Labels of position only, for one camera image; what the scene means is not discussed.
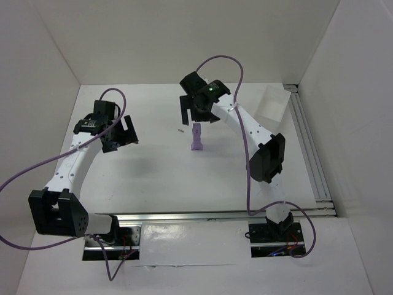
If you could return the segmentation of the white perforated metal bin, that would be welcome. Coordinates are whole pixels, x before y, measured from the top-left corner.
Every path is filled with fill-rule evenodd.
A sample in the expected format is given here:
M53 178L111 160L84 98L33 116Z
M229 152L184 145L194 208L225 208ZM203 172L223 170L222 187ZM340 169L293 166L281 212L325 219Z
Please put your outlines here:
M268 85L254 113L254 118L263 118L272 120L274 123L280 123L290 96L289 91Z

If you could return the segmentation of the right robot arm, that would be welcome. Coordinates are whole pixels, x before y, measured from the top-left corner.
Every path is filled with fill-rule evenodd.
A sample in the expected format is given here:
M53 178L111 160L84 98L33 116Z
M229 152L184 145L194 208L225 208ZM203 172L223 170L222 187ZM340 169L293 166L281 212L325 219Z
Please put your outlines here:
M251 209L251 184L257 182L269 204L263 207L267 228L274 238L281 238L294 222L285 201L280 174L284 161L286 139L274 134L258 123L240 104L234 94L220 80L207 83L197 72L181 81L185 94L180 97L182 123L214 123L223 121L243 140L246 158L246 209L249 216L261 210Z

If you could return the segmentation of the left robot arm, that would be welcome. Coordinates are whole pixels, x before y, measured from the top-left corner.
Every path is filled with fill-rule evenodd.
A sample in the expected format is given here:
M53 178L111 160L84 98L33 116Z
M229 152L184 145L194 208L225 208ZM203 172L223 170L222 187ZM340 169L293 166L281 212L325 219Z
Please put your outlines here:
M110 101L96 100L93 112L79 120L73 130L71 154L42 190L33 190L28 203L37 233L64 237L100 235L113 242L119 221L108 214L88 213L80 203L80 191L99 152L114 152L138 143L130 116L120 121L120 108Z

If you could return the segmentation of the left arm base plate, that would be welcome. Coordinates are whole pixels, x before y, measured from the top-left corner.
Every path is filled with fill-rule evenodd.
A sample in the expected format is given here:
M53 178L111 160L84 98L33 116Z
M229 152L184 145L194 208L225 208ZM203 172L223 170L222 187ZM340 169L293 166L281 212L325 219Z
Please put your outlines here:
M119 227L116 234L100 236L108 261L121 261L124 258L131 261L139 260L139 246L141 241L141 225ZM85 239L83 261L104 261L104 254L99 242L92 237Z

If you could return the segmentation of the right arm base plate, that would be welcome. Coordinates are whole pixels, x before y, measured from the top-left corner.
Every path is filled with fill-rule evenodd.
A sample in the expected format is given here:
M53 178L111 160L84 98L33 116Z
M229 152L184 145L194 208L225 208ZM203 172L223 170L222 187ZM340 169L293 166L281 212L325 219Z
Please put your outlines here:
M299 222L293 223L282 235L269 231L267 223L249 224L244 236L251 244L251 257L283 257L301 256L306 253L302 227Z

